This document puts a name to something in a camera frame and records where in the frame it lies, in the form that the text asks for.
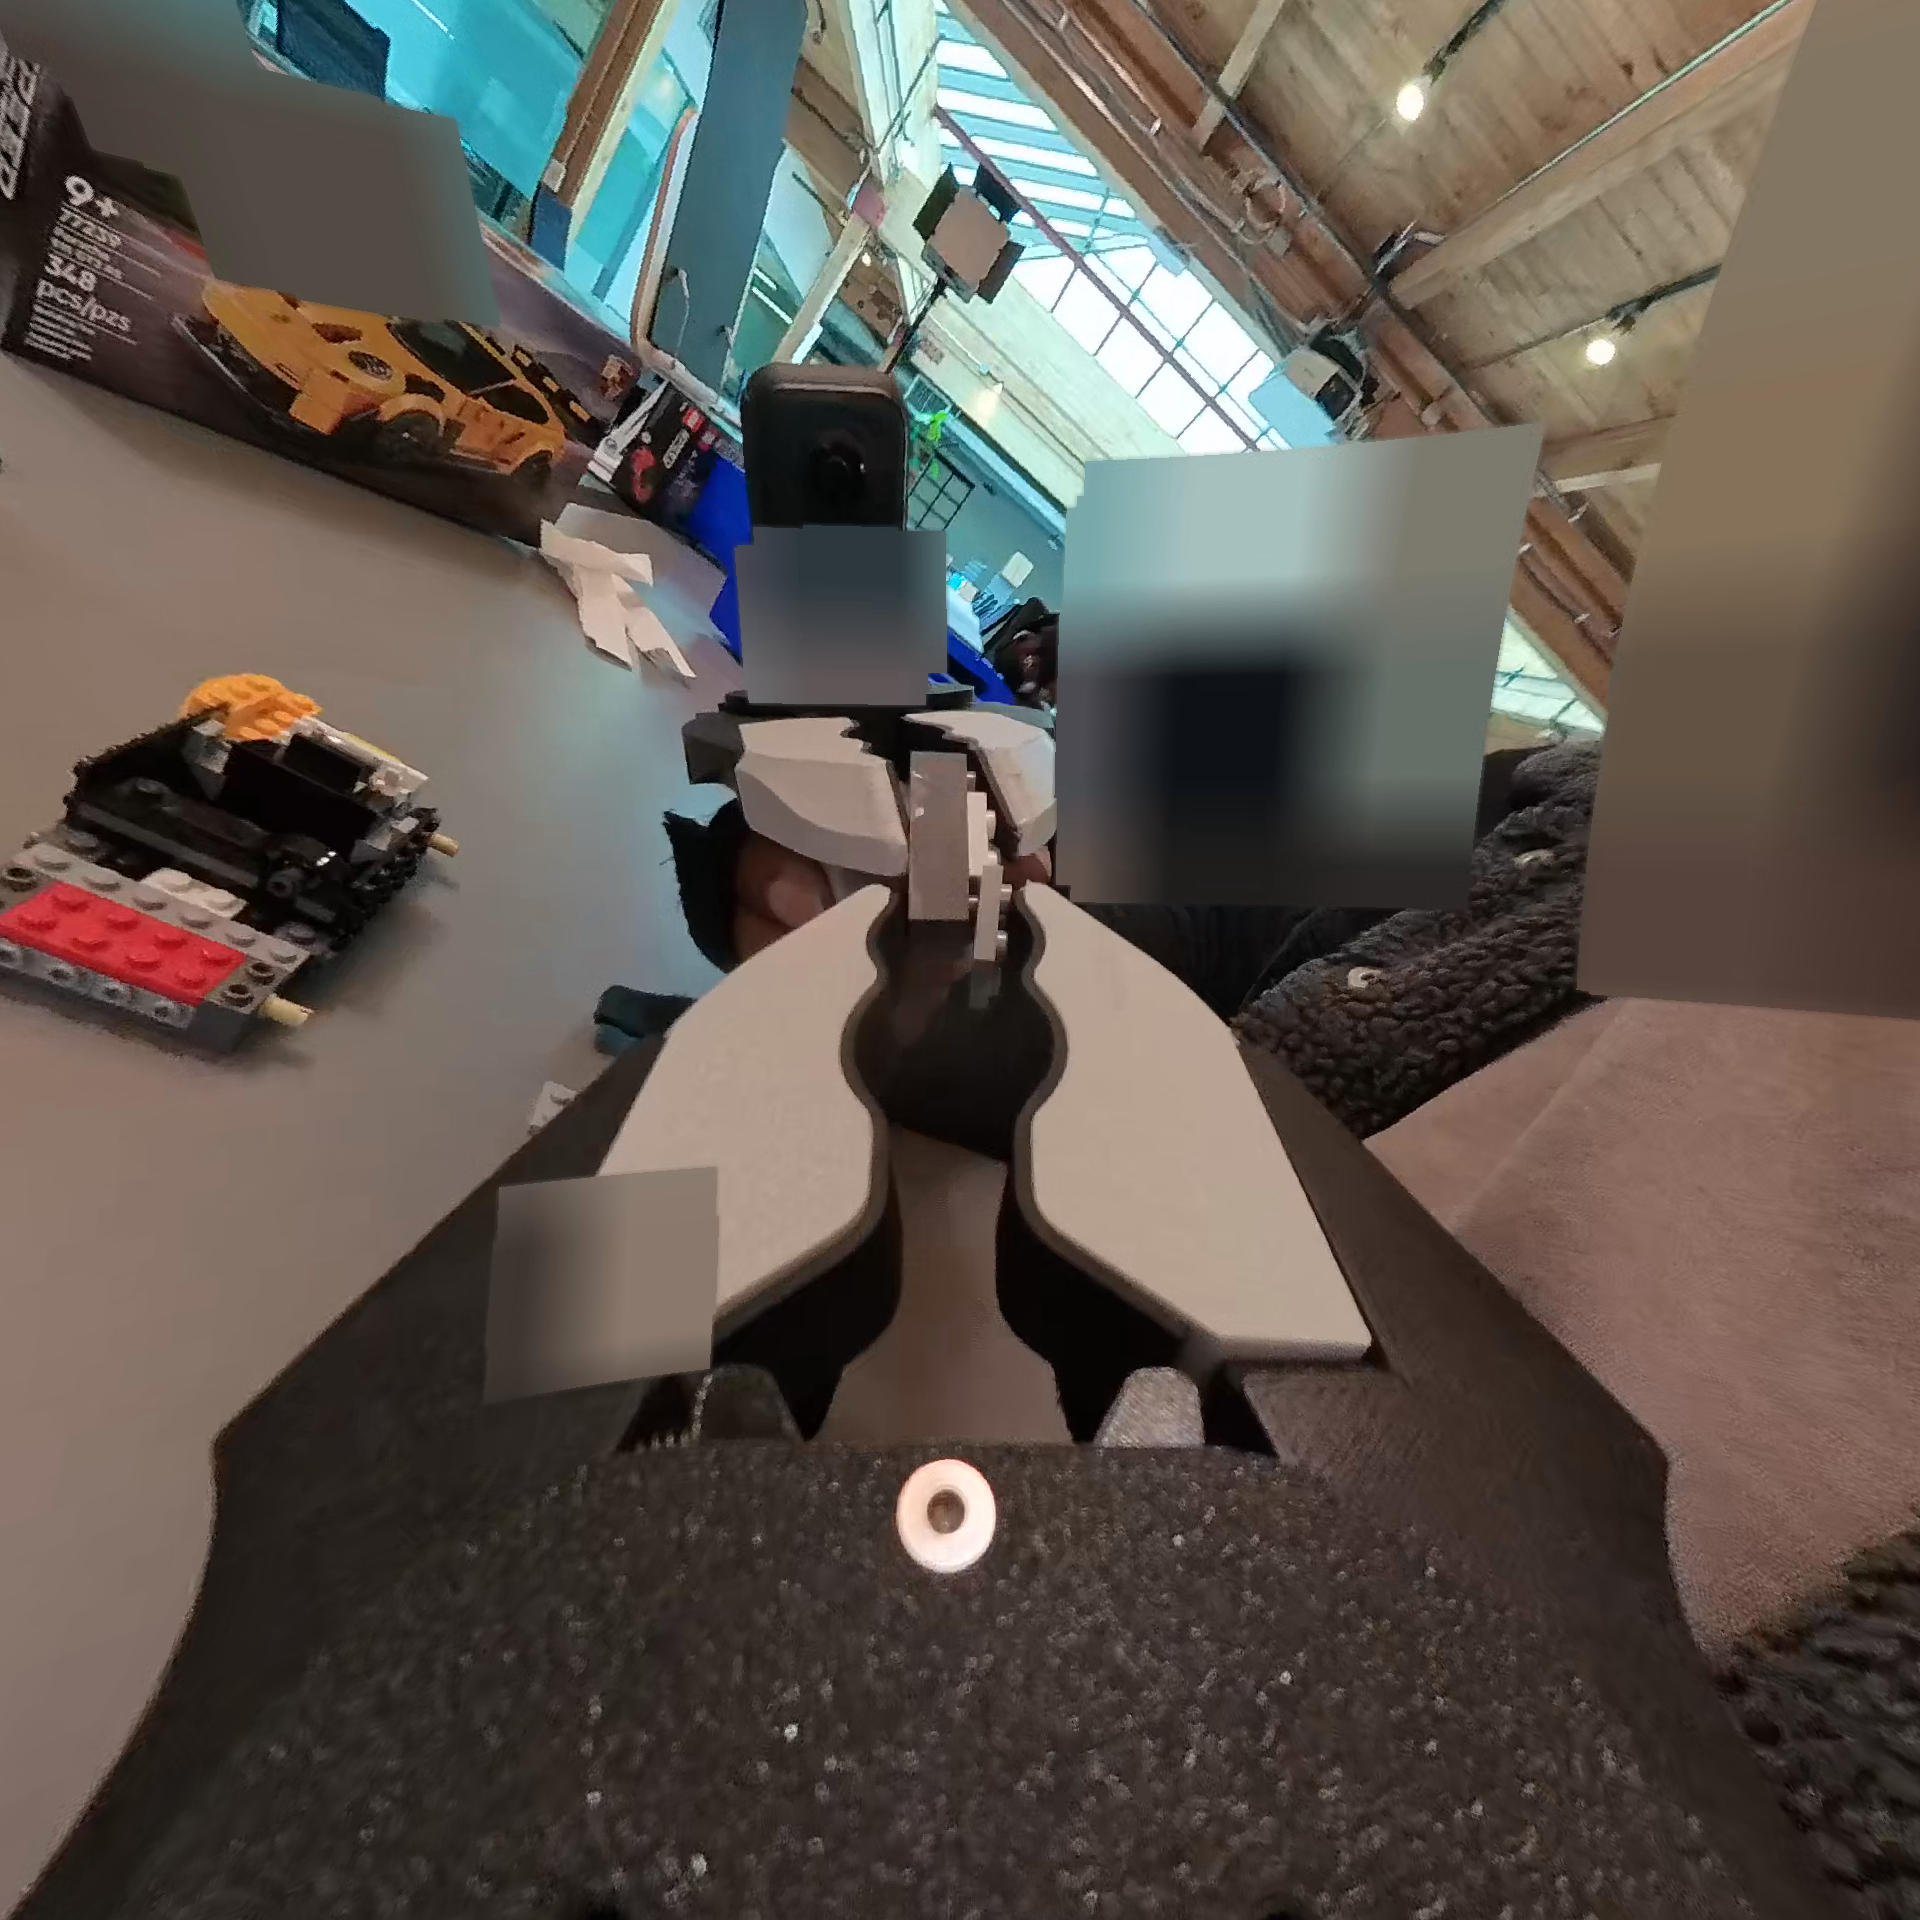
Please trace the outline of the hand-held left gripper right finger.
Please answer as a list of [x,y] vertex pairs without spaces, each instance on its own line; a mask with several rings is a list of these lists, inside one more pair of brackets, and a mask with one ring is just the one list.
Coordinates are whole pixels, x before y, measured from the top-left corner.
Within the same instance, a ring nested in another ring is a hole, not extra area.
[[1182,1379],[1206,1436],[1247,1373],[1364,1364],[1374,1330],[1232,1028],[1067,896],[1019,906],[1047,1068],[1014,1122],[999,1306],[1072,1439],[1137,1373]]

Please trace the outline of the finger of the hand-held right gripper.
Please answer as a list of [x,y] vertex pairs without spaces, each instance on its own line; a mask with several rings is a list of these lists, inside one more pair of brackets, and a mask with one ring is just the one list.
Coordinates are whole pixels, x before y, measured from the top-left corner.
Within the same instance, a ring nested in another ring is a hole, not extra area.
[[992,796],[1001,850],[1041,853],[1057,829],[1054,733],[1019,714],[935,714],[932,728],[969,757]]
[[908,836],[886,759],[848,716],[744,722],[733,786],[760,838],[848,872],[905,872]]

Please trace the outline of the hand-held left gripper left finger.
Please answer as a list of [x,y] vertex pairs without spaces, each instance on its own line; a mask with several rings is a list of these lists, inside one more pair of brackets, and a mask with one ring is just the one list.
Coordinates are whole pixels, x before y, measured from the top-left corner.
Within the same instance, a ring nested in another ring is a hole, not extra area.
[[606,1178],[710,1172],[708,1367],[767,1373],[819,1432],[849,1362],[899,1307],[886,1125],[857,1069],[896,894],[867,885],[787,932],[665,1036]]

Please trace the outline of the white square brick plate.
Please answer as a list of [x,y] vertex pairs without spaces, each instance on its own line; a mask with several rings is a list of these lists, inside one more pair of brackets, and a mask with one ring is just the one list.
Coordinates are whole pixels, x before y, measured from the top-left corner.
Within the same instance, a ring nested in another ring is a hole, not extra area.
[[974,901],[971,967],[992,970],[1003,954],[1003,911],[1011,890],[1001,866],[996,814],[988,791],[976,781],[966,794],[966,872]]

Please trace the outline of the toy brick car model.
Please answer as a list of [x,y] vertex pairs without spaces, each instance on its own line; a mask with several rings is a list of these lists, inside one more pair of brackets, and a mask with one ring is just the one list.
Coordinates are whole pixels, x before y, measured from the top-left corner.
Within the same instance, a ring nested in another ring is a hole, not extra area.
[[280,680],[205,678],[5,855],[5,982],[199,1051],[299,1028],[315,976],[456,858],[425,789]]

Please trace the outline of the grey desk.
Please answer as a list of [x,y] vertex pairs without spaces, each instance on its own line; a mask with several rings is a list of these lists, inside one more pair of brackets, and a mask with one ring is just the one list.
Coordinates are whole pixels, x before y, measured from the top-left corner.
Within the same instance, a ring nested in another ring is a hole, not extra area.
[[313,988],[223,1059],[5,995],[3,1892],[119,1757],[199,1592],[213,1439],[597,1071],[611,982],[710,981],[662,815],[720,690],[713,567],[641,520],[697,688],[599,656],[504,543],[5,358],[3,829],[76,764],[269,674],[427,772],[432,855]]

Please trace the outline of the person's right hand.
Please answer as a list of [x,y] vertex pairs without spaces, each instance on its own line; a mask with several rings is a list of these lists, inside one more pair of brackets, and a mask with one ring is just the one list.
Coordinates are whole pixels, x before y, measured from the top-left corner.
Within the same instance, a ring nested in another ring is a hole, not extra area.
[[835,906],[835,883],[822,863],[750,832],[733,866],[733,959],[748,963]]

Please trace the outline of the small black red toy box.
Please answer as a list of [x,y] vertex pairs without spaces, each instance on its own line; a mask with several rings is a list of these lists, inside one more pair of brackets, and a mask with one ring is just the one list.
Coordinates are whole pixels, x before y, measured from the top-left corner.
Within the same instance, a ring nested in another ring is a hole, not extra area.
[[646,374],[620,404],[592,472],[637,516],[692,541],[750,525],[740,444],[677,379]]

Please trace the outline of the studio light panel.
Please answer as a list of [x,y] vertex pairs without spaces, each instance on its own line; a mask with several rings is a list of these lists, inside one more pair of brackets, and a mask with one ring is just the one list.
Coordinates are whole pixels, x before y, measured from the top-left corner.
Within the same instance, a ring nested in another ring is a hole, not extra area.
[[1016,194],[990,160],[976,162],[969,182],[945,166],[913,219],[935,280],[964,302],[995,302],[1024,252],[1014,213]]

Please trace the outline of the torn white paper bag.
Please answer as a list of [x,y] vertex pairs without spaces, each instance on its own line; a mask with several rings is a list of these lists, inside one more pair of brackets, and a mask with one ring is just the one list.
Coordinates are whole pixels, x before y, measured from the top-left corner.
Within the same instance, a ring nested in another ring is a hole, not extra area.
[[539,557],[572,594],[581,632],[604,661],[636,676],[652,668],[665,683],[694,688],[687,648],[713,636],[710,606],[724,576],[697,546],[611,515],[566,508],[544,518]]

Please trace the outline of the grey partition panel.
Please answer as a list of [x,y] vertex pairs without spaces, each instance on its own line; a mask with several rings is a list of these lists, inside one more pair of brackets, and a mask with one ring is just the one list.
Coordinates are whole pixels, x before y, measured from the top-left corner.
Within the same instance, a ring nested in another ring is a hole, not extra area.
[[653,346],[715,394],[727,381],[735,318],[783,150],[804,27],[804,2],[724,2],[718,8],[704,108],[665,242],[652,327]]

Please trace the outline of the person's dark fleece jacket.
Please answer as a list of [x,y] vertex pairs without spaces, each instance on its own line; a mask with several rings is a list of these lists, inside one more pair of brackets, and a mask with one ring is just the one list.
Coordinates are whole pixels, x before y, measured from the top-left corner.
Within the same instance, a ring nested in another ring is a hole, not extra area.
[[[1453,914],[1317,910],[1238,1008],[1359,1139],[1601,1000],[1575,982],[1600,748],[1493,757]],[[1915,1915],[1915,1522],[1840,1583],[1709,1654],[1737,1723],[1852,1915]]]

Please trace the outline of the white ceiling device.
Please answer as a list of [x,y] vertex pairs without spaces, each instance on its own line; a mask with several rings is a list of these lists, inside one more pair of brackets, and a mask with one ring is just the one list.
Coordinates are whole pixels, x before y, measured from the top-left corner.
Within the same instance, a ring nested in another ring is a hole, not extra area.
[[1315,332],[1284,354],[1279,372],[1340,432],[1348,430],[1376,396],[1376,376],[1363,347],[1340,332]]

